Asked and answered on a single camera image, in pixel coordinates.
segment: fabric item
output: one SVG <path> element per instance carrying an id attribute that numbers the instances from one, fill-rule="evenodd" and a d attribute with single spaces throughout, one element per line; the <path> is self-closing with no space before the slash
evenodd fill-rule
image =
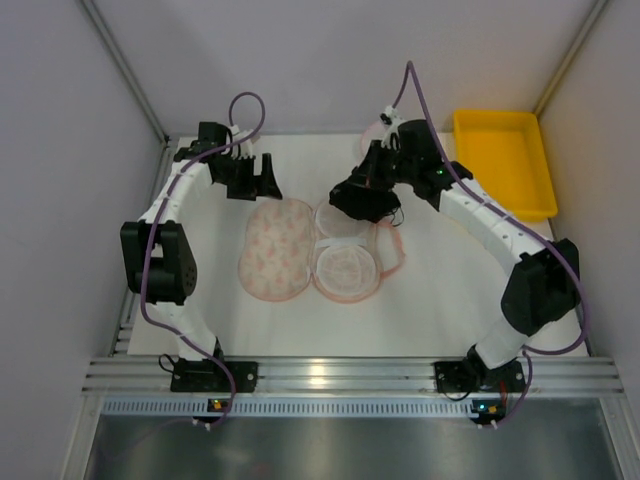
<path id="1" fill-rule="evenodd" d="M 392 235 L 397 265 L 386 272 L 376 250 L 379 228 Z M 299 200 L 267 201 L 251 215 L 239 262 L 240 282 L 266 301 L 288 300 L 309 283 L 340 303 L 372 295 L 404 262 L 402 241 L 386 221 L 353 220 L 323 202 L 315 212 Z"/>
<path id="2" fill-rule="evenodd" d="M 238 267 L 250 295 L 281 302 L 303 291 L 310 280 L 312 210 L 300 200 L 268 200 L 253 212 Z"/>

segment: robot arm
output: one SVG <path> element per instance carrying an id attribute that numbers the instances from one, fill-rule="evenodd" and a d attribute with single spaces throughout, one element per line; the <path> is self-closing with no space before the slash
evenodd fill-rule
<path id="1" fill-rule="evenodd" d="M 175 327 L 187 338 L 197 338 L 205 351 L 216 350 L 217 338 L 206 326 L 202 313 L 188 297 L 194 292 L 198 269 L 187 240 L 184 225 L 189 223 L 192 212 L 205 190 L 214 183 L 227 186 L 227 198 L 255 200 L 257 196 L 282 199 L 276 183 L 271 156 L 262 155 L 262 172 L 253 174 L 255 156 L 251 142 L 238 145 L 234 151 L 205 157 L 185 173 L 182 169 L 189 159 L 229 143 L 245 138 L 237 126 L 227 128 L 218 123 L 203 122 L 198 129 L 198 139 L 188 148 L 180 149 L 174 157 L 171 173 L 158 198 L 137 222 L 126 222 L 120 230 L 127 283 L 134 293 L 140 293 L 142 270 L 151 225 L 160 205 L 168 197 L 168 203 L 154 239 L 146 301 L 154 317 L 161 323 Z M 169 185 L 176 176 L 182 178 L 167 195 Z M 186 343 L 176 339 L 181 358 L 202 360 L 203 356 Z"/>
<path id="2" fill-rule="evenodd" d="M 485 207 L 495 201 L 471 172 L 452 162 L 462 182 L 484 201 L 478 202 L 455 182 L 425 120 L 405 121 L 391 107 L 381 118 L 388 127 L 383 139 L 371 142 L 363 162 L 332 190 L 330 202 L 353 218 L 376 222 L 400 205 L 393 186 L 407 183 L 419 198 L 475 237 L 510 276 L 501 301 L 503 316 L 468 354 L 476 370 L 498 369 L 516 357 L 529 337 L 579 303 L 576 288 L 545 247 L 506 221 L 507 212 L 499 216 Z M 577 272 L 575 245 L 565 239 L 554 246 Z"/>

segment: yellow tray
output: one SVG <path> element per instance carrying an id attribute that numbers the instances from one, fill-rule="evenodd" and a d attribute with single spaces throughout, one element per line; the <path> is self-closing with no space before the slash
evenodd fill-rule
<path id="1" fill-rule="evenodd" d="M 453 134 L 458 161 L 519 220 L 540 222 L 558 213 L 535 115 L 456 110 Z"/>

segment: purple cable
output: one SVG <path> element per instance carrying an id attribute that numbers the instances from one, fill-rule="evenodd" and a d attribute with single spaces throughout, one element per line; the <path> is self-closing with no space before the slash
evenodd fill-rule
<path id="1" fill-rule="evenodd" d="M 527 368 L 529 370 L 529 372 L 527 373 L 527 382 L 524 384 L 524 389 L 522 390 L 520 397 L 516 401 L 515 405 L 511 408 L 511 410 L 509 410 L 509 413 L 507 413 L 504 417 L 502 417 L 502 420 L 496 422 L 496 428 L 498 426 L 503 427 L 506 423 L 509 423 L 511 419 L 515 416 L 515 414 L 518 413 L 518 410 L 522 408 L 522 405 L 524 404 L 524 399 L 527 397 L 527 394 L 529 393 L 529 389 L 531 388 L 531 384 L 533 383 L 533 362 L 531 361 L 531 357 L 529 356 L 529 354 L 524 348 L 522 349 L 522 356 L 527 359 Z"/>
<path id="2" fill-rule="evenodd" d="M 238 99 L 240 99 L 242 97 L 246 97 L 246 96 L 253 97 L 256 100 L 258 100 L 258 102 L 260 103 L 260 108 L 261 108 L 262 112 L 261 112 L 261 115 L 260 115 L 260 122 L 258 122 L 258 125 L 256 126 L 256 128 L 254 128 L 251 131 L 251 133 L 249 133 L 244 138 L 232 141 L 232 142 L 230 142 L 230 143 L 228 143 L 226 145 L 221 145 L 219 147 L 212 148 L 211 150 L 207 150 L 206 152 L 203 152 L 200 155 L 197 155 L 197 156 L 193 157 L 187 164 L 185 164 L 180 169 L 180 173 L 181 174 L 186 173 L 187 170 L 189 170 L 193 165 L 198 163 L 203 158 L 205 158 L 205 157 L 207 157 L 209 155 L 213 155 L 215 153 L 223 152 L 223 151 L 227 150 L 228 148 L 233 148 L 233 147 L 235 147 L 237 145 L 240 145 L 241 143 L 246 142 L 247 140 L 253 138 L 260 131 L 260 129 L 262 128 L 262 125 L 264 124 L 264 119 L 265 119 L 266 112 L 265 112 L 264 101 L 256 93 L 253 93 L 253 92 L 242 92 L 242 93 L 236 95 L 234 97 L 234 99 L 231 101 L 231 107 L 230 107 L 230 110 L 229 110 L 229 117 L 231 117 L 231 109 L 233 108 L 233 105 L 238 101 Z M 233 380 L 233 375 L 231 375 L 231 372 L 224 365 L 224 363 L 222 363 L 220 360 L 218 360 L 217 358 L 215 358 L 213 356 L 213 353 L 209 353 L 209 352 L 204 351 L 198 345 L 196 345 L 191 340 L 189 340 L 187 337 L 185 337 L 183 335 L 183 333 L 180 330 L 178 330 L 177 328 L 175 328 L 175 327 L 173 327 L 171 325 L 167 325 L 165 323 L 153 320 L 149 316 L 149 313 L 147 312 L 147 303 L 146 303 L 147 287 L 148 287 L 148 283 L 149 283 L 149 267 L 151 265 L 151 252 L 153 251 L 153 241 L 154 241 L 154 238 L 156 236 L 156 231 L 158 230 L 158 224 L 160 223 L 160 219 L 162 218 L 162 215 L 164 214 L 164 211 L 167 208 L 167 203 L 169 202 L 169 197 L 171 196 L 171 193 L 173 193 L 173 191 L 175 190 L 176 185 L 180 181 L 180 178 L 182 178 L 181 175 L 176 175 L 174 177 L 173 181 L 171 182 L 171 184 L 169 185 L 169 188 L 167 189 L 167 193 L 165 195 L 165 198 L 162 200 L 162 203 L 160 204 L 160 208 L 158 208 L 158 212 L 156 213 L 156 217 L 153 220 L 153 224 L 151 225 L 151 232 L 149 233 L 149 240 L 147 241 L 147 249 L 146 249 L 145 255 L 144 255 L 144 267 L 142 269 L 142 285 L 141 285 L 141 288 L 140 288 L 140 312 L 142 313 L 142 317 L 147 322 L 149 322 L 151 325 L 153 325 L 155 327 L 163 328 L 163 329 L 168 330 L 171 333 L 177 335 L 178 337 L 180 337 L 180 340 L 182 340 L 187 346 L 189 346 L 191 349 L 193 349 L 196 352 L 198 352 L 203 357 L 211 360 L 226 375 L 227 379 L 229 380 L 229 384 L 231 385 L 231 395 L 229 397 L 229 405 L 227 406 L 227 408 L 222 413 L 222 416 L 218 420 L 216 420 L 214 423 L 212 423 L 212 426 L 213 426 L 213 425 L 219 425 L 220 423 L 222 423 L 224 421 L 224 419 L 229 415 L 229 412 L 231 411 L 231 408 L 233 406 L 233 400 L 234 400 L 234 398 L 236 396 L 236 383 Z"/>
<path id="3" fill-rule="evenodd" d="M 440 143 L 440 139 L 438 138 L 436 129 L 433 126 L 433 121 L 431 120 L 431 115 L 429 115 L 429 109 L 427 108 L 427 102 L 424 98 L 424 93 L 422 92 L 422 88 L 420 87 L 420 81 L 418 80 L 418 75 L 416 74 L 416 70 L 415 70 L 415 67 L 413 66 L 413 62 L 411 61 L 407 62 L 407 67 L 404 72 L 404 78 L 402 79 L 402 86 L 400 87 L 400 93 L 396 97 L 396 100 L 393 103 L 393 107 L 395 108 L 398 105 L 398 103 L 400 102 L 400 99 L 402 98 L 402 95 L 404 94 L 404 90 L 407 86 L 407 80 L 409 78 L 409 74 L 411 74 L 413 84 L 416 87 L 418 100 L 420 101 L 420 106 L 422 107 L 422 113 L 424 114 L 425 120 L 427 121 L 427 125 L 429 126 L 429 131 L 431 132 L 431 136 L 433 137 L 433 140 L 436 143 L 436 147 L 438 148 L 438 152 L 442 157 L 442 161 L 446 169 L 449 171 L 449 173 L 451 174 L 453 179 L 456 181 L 456 183 L 460 185 L 460 188 L 462 188 L 462 190 L 464 190 L 464 192 L 467 195 L 469 195 L 471 198 L 473 198 L 476 202 L 482 205 L 484 200 L 479 195 L 477 195 L 474 191 L 472 191 L 469 187 L 467 187 L 464 183 L 462 183 L 462 180 L 460 179 L 460 177 L 454 170 L 453 166 L 451 165 L 451 162 L 449 161 L 449 157 L 447 157 L 447 154 L 444 151 L 444 148 L 442 147 L 442 143 Z M 585 339 L 587 338 L 587 335 L 589 334 L 589 328 L 591 326 L 590 325 L 591 324 L 591 308 L 590 308 L 589 302 L 587 301 L 587 295 L 586 295 L 584 286 L 580 281 L 580 278 L 578 278 L 578 275 L 576 274 L 576 272 L 573 270 L 569 262 L 567 262 L 567 260 L 558 251 L 558 249 L 554 247 L 553 244 L 549 242 L 546 238 L 544 238 L 539 233 L 533 231 L 531 228 L 527 227 L 526 225 L 523 225 L 515 218 L 508 216 L 506 212 L 503 212 L 498 207 L 491 204 L 484 204 L 484 206 L 487 207 L 496 215 L 500 217 L 505 217 L 505 219 L 509 223 L 511 223 L 513 226 L 523 231 L 533 239 L 537 240 L 545 248 L 547 248 L 547 250 L 551 252 L 551 254 L 558 260 L 558 262 L 560 262 L 560 265 L 562 265 L 562 267 L 566 270 L 567 274 L 569 275 L 569 278 L 571 278 L 571 281 L 576 286 L 576 289 L 578 290 L 578 294 L 580 295 L 580 299 L 582 300 L 582 312 L 583 312 L 582 328 L 580 331 L 580 335 L 571 345 L 565 348 L 561 348 L 559 350 L 539 350 L 537 348 L 529 347 L 528 345 L 525 345 L 524 349 L 533 353 L 537 353 L 538 355 L 564 355 L 565 353 L 575 350 L 582 344 L 582 342 L 585 341 Z"/>

